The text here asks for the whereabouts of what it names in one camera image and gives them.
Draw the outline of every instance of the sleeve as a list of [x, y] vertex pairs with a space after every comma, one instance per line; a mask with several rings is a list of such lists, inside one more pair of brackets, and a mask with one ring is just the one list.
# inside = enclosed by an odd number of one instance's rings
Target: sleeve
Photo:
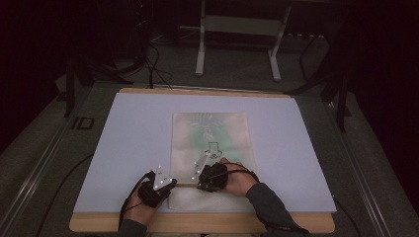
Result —
[[145, 231], [147, 231], [145, 225], [130, 219], [124, 219], [123, 223], [121, 223], [118, 237], [143, 237], [145, 236]]
[[290, 213], [286, 210], [283, 202], [267, 185], [263, 183], [254, 185], [247, 192], [246, 197], [249, 199], [250, 203], [253, 204], [258, 217], [263, 220], [262, 223], [265, 222], [264, 225], [267, 228], [267, 233], [264, 236], [305, 236], [302, 232], [285, 231], [280, 228], [272, 227], [272, 225], [279, 225], [300, 229], [293, 221]]

